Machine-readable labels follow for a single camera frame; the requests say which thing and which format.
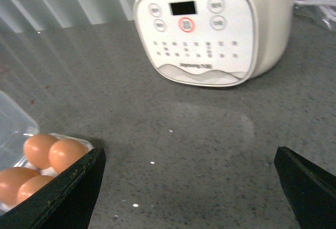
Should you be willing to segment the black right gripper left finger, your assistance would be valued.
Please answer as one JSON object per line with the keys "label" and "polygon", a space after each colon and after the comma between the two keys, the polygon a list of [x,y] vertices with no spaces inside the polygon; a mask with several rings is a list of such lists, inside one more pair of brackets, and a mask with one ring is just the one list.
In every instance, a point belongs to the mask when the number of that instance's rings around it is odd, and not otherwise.
{"label": "black right gripper left finger", "polygon": [[31,197],[1,216],[1,228],[88,228],[106,164],[95,147]]}

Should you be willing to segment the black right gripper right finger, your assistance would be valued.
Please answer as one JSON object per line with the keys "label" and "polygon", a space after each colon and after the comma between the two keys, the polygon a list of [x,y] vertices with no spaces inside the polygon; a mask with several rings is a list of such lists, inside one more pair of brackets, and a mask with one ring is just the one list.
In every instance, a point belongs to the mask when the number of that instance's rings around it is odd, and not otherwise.
{"label": "black right gripper right finger", "polygon": [[335,228],[335,176],[288,147],[278,147],[274,165],[301,228]]}

